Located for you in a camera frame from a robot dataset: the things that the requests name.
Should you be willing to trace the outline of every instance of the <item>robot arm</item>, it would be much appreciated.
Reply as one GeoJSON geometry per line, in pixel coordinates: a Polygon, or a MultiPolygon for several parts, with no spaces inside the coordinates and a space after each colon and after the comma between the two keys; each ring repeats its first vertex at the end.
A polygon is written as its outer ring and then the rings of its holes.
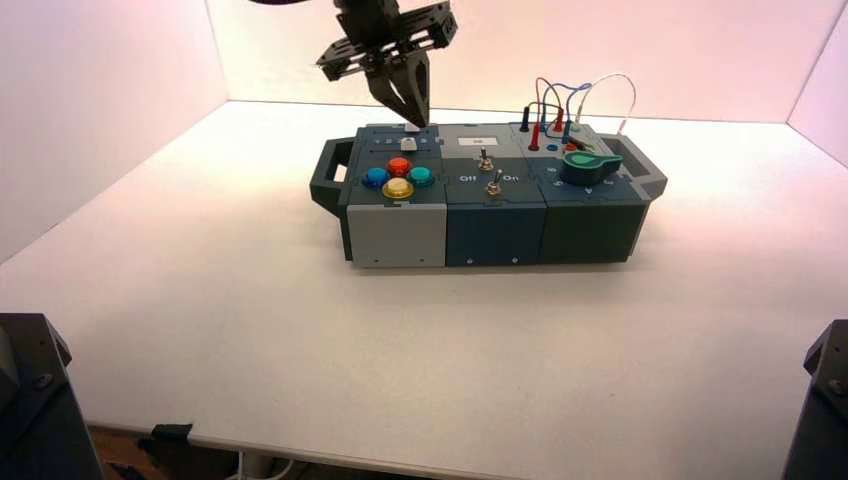
{"type": "MultiPolygon", "coordinates": [[[[288,5],[305,0],[251,0],[288,5]]],[[[333,42],[316,62],[330,81],[364,72],[377,101],[409,122],[430,119],[427,51],[447,47],[457,24],[445,1],[400,13],[397,0],[333,0],[347,37],[333,42]]]]}

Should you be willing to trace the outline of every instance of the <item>red button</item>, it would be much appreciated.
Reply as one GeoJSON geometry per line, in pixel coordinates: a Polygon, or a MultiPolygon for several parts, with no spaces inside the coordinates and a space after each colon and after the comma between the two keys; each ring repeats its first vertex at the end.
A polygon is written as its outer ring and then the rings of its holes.
{"type": "Polygon", "coordinates": [[[411,168],[412,164],[403,157],[395,157],[389,160],[389,164],[386,165],[386,170],[392,177],[405,177],[411,168]]]}

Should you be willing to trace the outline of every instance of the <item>green button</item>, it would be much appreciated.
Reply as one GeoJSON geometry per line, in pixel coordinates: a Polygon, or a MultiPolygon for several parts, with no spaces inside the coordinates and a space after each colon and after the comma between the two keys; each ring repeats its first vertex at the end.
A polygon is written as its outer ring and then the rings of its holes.
{"type": "Polygon", "coordinates": [[[608,162],[621,162],[620,155],[595,155],[589,152],[571,152],[565,154],[565,163],[576,168],[600,168],[608,162]]]}
{"type": "Polygon", "coordinates": [[[407,175],[409,183],[416,187],[426,187],[433,183],[433,172],[427,167],[415,167],[407,175]]]}

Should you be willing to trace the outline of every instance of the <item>blue button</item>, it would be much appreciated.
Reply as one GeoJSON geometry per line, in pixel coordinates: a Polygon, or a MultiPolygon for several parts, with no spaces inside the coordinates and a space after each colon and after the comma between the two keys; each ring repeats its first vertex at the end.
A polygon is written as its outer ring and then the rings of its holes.
{"type": "Polygon", "coordinates": [[[362,184],[368,188],[381,188],[389,181],[389,172],[385,168],[369,168],[362,177],[362,184]]]}

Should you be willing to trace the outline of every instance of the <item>yellow button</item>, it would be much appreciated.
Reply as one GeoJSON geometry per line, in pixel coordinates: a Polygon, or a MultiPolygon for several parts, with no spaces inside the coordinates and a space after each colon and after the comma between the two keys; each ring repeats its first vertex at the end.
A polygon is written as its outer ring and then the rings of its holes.
{"type": "Polygon", "coordinates": [[[383,185],[383,195],[387,198],[400,200],[409,198],[415,193],[415,188],[405,178],[393,178],[383,185]]]}

